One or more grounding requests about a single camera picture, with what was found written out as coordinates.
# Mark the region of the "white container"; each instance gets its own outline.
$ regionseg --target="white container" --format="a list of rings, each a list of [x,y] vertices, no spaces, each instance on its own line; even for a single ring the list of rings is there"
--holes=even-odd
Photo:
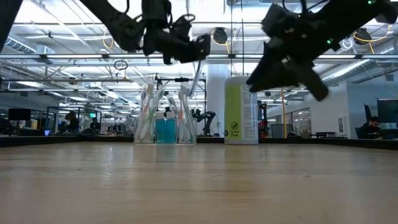
[[[250,93],[249,77],[225,80],[225,144],[258,144],[257,94]]]

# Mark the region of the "table surface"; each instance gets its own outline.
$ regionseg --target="table surface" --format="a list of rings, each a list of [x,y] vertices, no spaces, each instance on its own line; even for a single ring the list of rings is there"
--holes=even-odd
[[[0,223],[397,223],[398,152],[327,145],[0,149]]]

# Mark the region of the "column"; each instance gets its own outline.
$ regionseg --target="column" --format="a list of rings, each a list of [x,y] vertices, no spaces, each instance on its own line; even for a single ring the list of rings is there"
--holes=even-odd
[[[217,117],[211,122],[210,128],[220,137],[224,137],[224,82],[229,77],[229,65],[207,65],[207,111],[214,111]]]

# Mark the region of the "black monitor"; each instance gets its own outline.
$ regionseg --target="black monitor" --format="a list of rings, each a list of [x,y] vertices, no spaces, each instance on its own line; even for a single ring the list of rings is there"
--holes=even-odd
[[[31,109],[24,108],[9,108],[8,109],[8,120],[10,121],[29,121]]]
[[[398,123],[398,100],[378,100],[377,113],[380,123]]]

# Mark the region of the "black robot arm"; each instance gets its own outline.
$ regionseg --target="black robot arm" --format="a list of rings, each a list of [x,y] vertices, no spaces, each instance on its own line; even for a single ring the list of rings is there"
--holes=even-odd
[[[192,116],[198,120],[198,122],[202,121],[203,119],[207,119],[205,122],[205,127],[203,128],[203,132],[205,136],[210,136],[210,125],[213,121],[213,118],[216,116],[214,111],[207,111],[206,113],[200,114],[200,110],[192,109]]]
[[[329,0],[318,12],[296,14],[273,4],[261,22],[271,37],[264,43],[264,56],[247,84],[251,91],[303,84],[320,101],[328,88],[312,69],[313,60],[373,18],[395,23],[397,9],[390,0]]]
[[[169,0],[143,0],[142,14],[135,18],[126,14],[128,8],[126,12],[119,12],[108,0],[80,1],[109,29],[123,50],[143,50],[145,55],[158,51],[164,55],[164,63],[168,65],[171,58],[186,63],[204,60],[210,54],[210,35],[201,35],[190,41],[188,33],[195,16],[183,15],[173,23]]]

